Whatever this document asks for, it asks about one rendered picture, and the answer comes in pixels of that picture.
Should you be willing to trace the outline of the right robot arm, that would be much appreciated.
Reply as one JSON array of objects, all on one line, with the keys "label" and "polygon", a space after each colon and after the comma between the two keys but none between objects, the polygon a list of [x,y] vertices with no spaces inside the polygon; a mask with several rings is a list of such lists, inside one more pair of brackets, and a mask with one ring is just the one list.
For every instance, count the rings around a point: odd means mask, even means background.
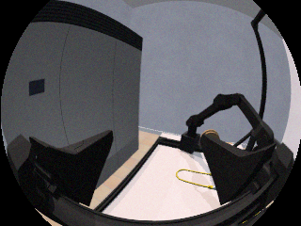
[{"label": "right robot arm", "polygon": [[[227,95],[217,94],[214,98],[214,102],[210,106],[199,114],[190,116],[190,118],[186,121],[186,125],[189,127],[186,135],[189,137],[195,137],[197,135],[197,128],[204,124],[204,120],[208,119],[218,111],[231,108],[233,105],[238,105],[254,130],[254,136],[258,146],[256,146],[256,148],[254,147],[251,152],[256,152],[257,150],[274,143],[273,130],[261,119],[257,111],[253,108],[245,96],[240,93]],[[270,142],[272,143],[270,144]]]}]

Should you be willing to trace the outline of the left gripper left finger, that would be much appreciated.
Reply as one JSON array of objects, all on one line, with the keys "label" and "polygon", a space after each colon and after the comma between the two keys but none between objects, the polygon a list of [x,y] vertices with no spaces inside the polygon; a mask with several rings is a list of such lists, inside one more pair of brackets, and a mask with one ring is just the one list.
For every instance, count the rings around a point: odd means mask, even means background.
[{"label": "left gripper left finger", "polygon": [[55,169],[79,202],[86,206],[90,206],[113,139],[113,131],[107,130],[72,145],[57,148],[29,137],[37,157]]}]

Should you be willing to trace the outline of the black rack frame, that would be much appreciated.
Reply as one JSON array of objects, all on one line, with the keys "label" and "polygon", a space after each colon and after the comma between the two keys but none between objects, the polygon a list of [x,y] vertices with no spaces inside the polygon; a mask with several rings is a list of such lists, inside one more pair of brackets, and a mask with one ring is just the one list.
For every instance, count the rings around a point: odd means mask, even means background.
[{"label": "black rack frame", "polygon": [[[249,139],[249,141],[248,141],[248,143],[247,143],[247,146],[246,146],[245,151],[250,152],[250,149],[251,149],[251,147],[252,147],[252,145],[253,145],[254,140],[255,140],[254,131],[252,131],[251,136],[250,136],[250,139]],[[276,147],[279,146],[279,145],[281,144],[281,143],[278,142],[275,138],[274,138],[274,143],[277,144]]]}]

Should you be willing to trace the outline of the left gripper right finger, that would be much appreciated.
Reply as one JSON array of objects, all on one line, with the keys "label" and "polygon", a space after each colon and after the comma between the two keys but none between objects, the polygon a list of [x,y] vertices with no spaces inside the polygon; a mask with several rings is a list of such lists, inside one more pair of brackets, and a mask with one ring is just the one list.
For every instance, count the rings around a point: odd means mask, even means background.
[{"label": "left gripper right finger", "polygon": [[234,200],[258,165],[276,148],[273,143],[256,152],[248,152],[216,137],[202,134],[200,145],[212,174],[220,205]]}]

